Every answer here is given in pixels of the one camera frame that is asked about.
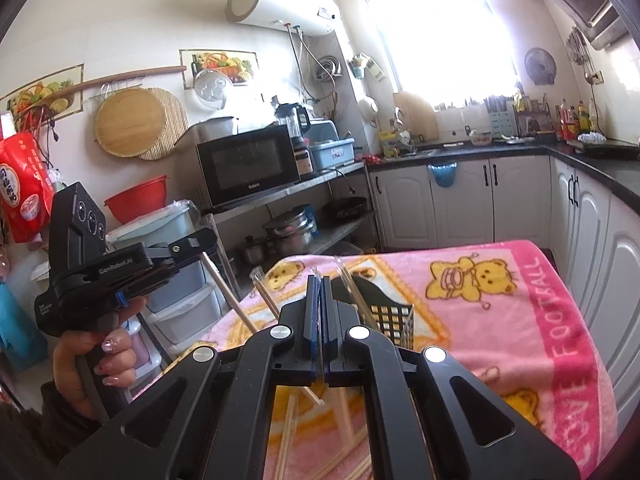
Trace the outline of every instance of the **black countertop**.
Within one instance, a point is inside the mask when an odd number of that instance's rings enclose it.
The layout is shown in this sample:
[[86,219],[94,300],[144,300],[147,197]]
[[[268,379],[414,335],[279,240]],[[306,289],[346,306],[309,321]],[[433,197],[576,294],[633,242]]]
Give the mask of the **black countertop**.
[[417,155],[395,160],[385,160],[381,164],[369,166],[369,172],[391,170],[406,166],[425,164],[447,164],[462,160],[478,160],[504,156],[550,155],[577,168],[609,188],[622,202],[640,215],[640,162],[635,160],[613,160],[593,158],[576,152],[575,148],[564,144],[490,144],[476,147],[465,145],[456,148],[441,148],[436,152],[424,150]]

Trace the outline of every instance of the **red plastic bowl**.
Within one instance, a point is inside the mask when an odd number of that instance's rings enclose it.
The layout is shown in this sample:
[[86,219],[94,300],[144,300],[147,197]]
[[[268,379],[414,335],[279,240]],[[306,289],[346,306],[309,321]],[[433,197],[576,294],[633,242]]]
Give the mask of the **red plastic bowl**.
[[116,220],[126,224],[166,205],[166,175],[157,176],[104,201]]

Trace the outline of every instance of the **cabinet handle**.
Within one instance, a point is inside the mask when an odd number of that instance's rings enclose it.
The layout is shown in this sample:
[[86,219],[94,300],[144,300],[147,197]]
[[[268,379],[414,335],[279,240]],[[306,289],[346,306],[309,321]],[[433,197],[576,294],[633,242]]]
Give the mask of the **cabinet handle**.
[[573,185],[574,182],[574,176],[572,175],[571,178],[569,179],[569,184],[566,187],[566,194],[569,197],[569,204],[573,205],[574,201],[571,199],[571,187]]
[[575,187],[576,187],[577,185],[578,185],[578,176],[576,175],[576,176],[575,176],[575,180],[574,180],[574,205],[575,205],[576,207],[580,207],[580,202],[578,202],[578,200],[577,200],[577,198],[576,198],[576,197],[578,196],[578,194],[575,192]]

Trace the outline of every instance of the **water heater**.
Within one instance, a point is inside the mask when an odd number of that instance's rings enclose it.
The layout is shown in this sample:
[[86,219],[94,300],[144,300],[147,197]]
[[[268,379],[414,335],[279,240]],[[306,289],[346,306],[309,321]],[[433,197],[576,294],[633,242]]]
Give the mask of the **water heater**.
[[324,36],[334,30],[338,9],[330,0],[227,0],[230,22],[287,30],[299,26],[307,36]]

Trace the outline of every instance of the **blender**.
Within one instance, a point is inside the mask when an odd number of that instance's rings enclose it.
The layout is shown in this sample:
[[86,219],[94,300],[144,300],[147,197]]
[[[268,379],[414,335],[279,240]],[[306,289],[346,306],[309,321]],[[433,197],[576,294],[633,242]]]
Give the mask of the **blender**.
[[278,124],[286,126],[289,130],[300,178],[305,180],[316,176],[317,172],[309,152],[308,140],[302,136],[311,128],[311,120],[306,108],[300,104],[280,105],[276,110],[276,120]]
[[311,128],[311,120],[306,108],[301,104],[280,105],[276,109],[276,120],[289,129],[289,137],[295,139]]

